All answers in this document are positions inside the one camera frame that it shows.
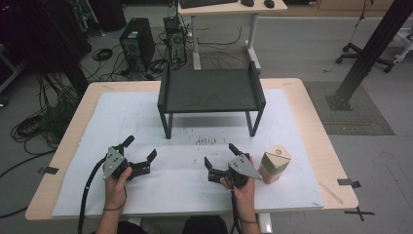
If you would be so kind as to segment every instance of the desk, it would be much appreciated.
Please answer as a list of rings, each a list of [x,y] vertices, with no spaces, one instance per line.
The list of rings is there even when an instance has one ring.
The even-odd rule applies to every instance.
[[[216,27],[219,25],[251,27],[249,31],[249,39],[248,41],[246,41],[246,48],[249,54],[249,58],[255,62],[256,68],[260,70],[261,66],[259,64],[257,55],[253,48],[255,28],[259,14],[271,13],[273,11],[279,10],[286,10],[286,6],[282,0],[274,0],[274,3],[275,7],[273,9],[265,7],[263,0],[255,1],[253,7],[244,6],[243,4],[241,4],[241,1],[236,3],[227,3],[188,9],[182,9],[179,5],[178,13],[182,16],[191,17],[194,69],[201,69],[197,28]]]
[[[81,137],[94,114],[102,93],[157,92],[161,82],[116,82],[90,84],[61,144],[50,164],[59,168],[56,175],[44,175],[27,211],[29,220],[54,219],[52,211],[60,192],[67,168],[76,153]],[[347,178],[316,110],[299,79],[262,79],[263,89],[283,89],[290,103],[307,156],[319,183],[324,210],[355,208],[358,200],[353,188],[340,186],[337,178]]]

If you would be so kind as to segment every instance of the white desk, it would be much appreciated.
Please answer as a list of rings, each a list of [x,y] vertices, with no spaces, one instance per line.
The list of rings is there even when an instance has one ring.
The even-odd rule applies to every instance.
[[[256,0],[253,7],[244,6],[241,4],[241,1],[236,3],[189,9],[182,9],[179,6],[179,14],[182,16],[191,17],[194,69],[201,69],[197,28],[217,26],[250,26],[251,29],[249,31],[249,39],[246,41],[246,48],[249,58],[255,62],[255,67],[260,70],[261,65],[253,48],[258,15],[287,9],[282,0],[275,0],[274,3],[275,7],[273,9],[265,7],[263,0]]]

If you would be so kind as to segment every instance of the computer tower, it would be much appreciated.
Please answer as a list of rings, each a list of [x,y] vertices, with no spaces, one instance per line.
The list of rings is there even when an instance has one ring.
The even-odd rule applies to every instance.
[[[147,71],[155,53],[149,20],[132,18],[119,40],[130,70]]]
[[[178,17],[164,18],[169,54],[173,64],[186,61],[185,31]]]

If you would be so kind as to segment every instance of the hand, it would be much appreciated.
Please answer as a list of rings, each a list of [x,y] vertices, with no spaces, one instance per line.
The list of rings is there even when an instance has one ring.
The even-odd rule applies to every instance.
[[[106,198],[105,198],[105,209],[119,209],[119,214],[122,212],[123,205],[126,201],[127,194],[125,191],[125,183],[127,182],[128,177],[131,175],[131,167],[127,167],[119,176],[119,179],[114,176],[110,176],[105,181],[106,187]]]
[[[253,165],[252,157],[249,157],[249,161]],[[230,188],[230,182],[228,181],[228,179],[222,177],[220,179],[220,182],[226,188]],[[250,177],[246,185],[241,189],[234,186],[234,193],[237,199],[239,218],[246,221],[256,221],[254,209],[255,179]]]

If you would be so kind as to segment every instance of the table leg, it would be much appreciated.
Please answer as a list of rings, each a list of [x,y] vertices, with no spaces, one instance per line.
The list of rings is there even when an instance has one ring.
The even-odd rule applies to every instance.
[[[261,65],[259,64],[257,54],[254,50],[254,40],[255,40],[255,29],[258,21],[258,14],[253,14],[251,16],[251,29],[249,31],[249,39],[246,42],[246,49],[249,54],[249,58],[255,62],[255,67],[258,71],[261,70]]]
[[[254,126],[253,126],[253,127],[252,127],[251,116],[249,115],[249,111],[246,111],[246,112],[245,112],[246,122],[248,123],[249,135],[250,135],[251,137],[254,137],[254,136],[255,136],[255,133],[257,132],[258,125],[259,125],[259,122],[260,122],[261,117],[262,117],[262,113],[264,113],[264,106],[265,106],[265,105],[263,105],[263,106],[261,107],[261,109],[258,111],[258,115],[257,115],[257,118],[255,119],[255,123],[254,123]]]
[[[200,51],[198,49],[198,30],[196,24],[196,17],[191,16],[192,25],[192,62],[194,70],[201,70]]]
[[[168,122],[167,122],[167,118],[165,117],[165,112],[163,110],[163,107],[158,106],[158,110],[159,110],[159,115],[161,116],[162,126],[164,127],[165,135],[166,135],[167,139],[170,139],[171,134],[172,134],[173,114],[172,113],[169,114],[169,119],[168,119]]]

